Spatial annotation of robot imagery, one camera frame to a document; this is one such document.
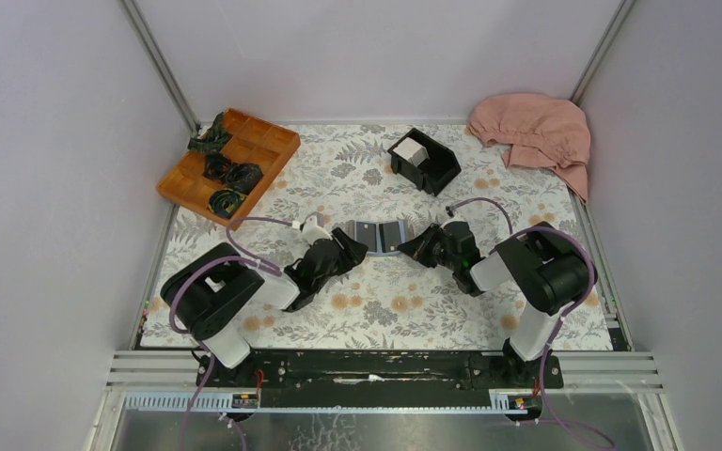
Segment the black credit card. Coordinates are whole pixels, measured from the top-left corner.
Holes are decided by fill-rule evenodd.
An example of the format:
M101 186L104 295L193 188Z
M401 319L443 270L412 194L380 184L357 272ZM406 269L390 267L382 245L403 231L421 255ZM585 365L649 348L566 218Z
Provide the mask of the black credit card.
M379 223L378 240L380 253L382 255L398 253L399 246L404 242L404 230L402 221Z

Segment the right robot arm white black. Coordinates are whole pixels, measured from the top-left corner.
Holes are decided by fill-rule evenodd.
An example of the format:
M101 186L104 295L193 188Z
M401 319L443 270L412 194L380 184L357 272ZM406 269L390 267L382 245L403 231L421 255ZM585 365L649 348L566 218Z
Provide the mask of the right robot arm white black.
M526 306L503 345L510 355L501 363L503 378L516 387L538 376L537 360L556 335L562 314L586 299L598 278L581 245L547 223L513 234L488 256L463 220L430 225L398 250L424 267L450 270L458 289L473 297L508 282L521 290Z

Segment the grey leather card holder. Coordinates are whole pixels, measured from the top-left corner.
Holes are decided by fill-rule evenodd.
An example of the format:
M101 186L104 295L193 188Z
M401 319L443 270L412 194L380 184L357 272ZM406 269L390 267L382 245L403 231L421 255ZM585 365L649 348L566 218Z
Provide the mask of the grey leather card holder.
M405 219L392 221L350 220L341 226L351 239L368 247L368 255L391 257L400 253L399 246L415 237Z

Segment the black card tray box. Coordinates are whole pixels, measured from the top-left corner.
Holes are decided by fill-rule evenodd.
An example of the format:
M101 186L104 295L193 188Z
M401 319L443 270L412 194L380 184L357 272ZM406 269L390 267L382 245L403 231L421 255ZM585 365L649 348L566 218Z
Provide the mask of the black card tray box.
M395 174L433 196L438 196L462 172L452 150L417 128L407 132L387 153Z

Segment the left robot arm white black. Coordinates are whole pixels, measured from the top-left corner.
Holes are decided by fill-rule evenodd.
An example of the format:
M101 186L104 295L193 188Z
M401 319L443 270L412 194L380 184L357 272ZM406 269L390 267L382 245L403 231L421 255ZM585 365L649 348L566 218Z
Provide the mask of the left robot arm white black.
M244 385L254 373L251 346L231 324L247 304L301 310L330 279L359 266L369 251L339 228L328 231L315 223L298 222L290 226L300 231L308 248L281 272L221 243L168 278L161 289L172 312L171 324L205 346L219 362L218 374L230 385Z

